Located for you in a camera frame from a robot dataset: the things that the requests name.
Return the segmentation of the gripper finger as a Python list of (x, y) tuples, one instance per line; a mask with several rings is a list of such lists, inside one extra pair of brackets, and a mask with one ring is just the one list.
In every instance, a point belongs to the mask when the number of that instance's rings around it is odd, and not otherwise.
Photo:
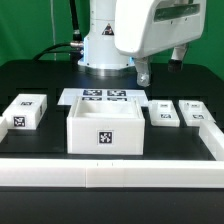
[(137, 58), (134, 60), (134, 64), (137, 71), (137, 84), (142, 87), (149, 86), (151, 79), (151, 66), (148, 58)]
[(188, 50), (188, 44), (176, 46), (173, 49), (171, 59), (168, 61), (168, 71), (172, 73), (180, 72), (183, 67), (183, 60)]

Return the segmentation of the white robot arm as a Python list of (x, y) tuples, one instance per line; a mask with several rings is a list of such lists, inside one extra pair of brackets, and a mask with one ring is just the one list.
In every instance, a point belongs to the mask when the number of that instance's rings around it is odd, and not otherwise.
[(207, 0), (90, 0), (90, 31), (78, 65), (98, 77), (137, 70), (150, 84), (150, 57), (171, 49), (170, 72), (182, 70), (188, 44), (201, 37)]

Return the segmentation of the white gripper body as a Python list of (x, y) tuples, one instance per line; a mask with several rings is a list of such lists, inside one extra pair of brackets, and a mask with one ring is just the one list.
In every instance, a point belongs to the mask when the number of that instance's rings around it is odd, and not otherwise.
[(204, 29), (206, 0), (117, 0), (115, 46), (143, 58), (191, 42)]

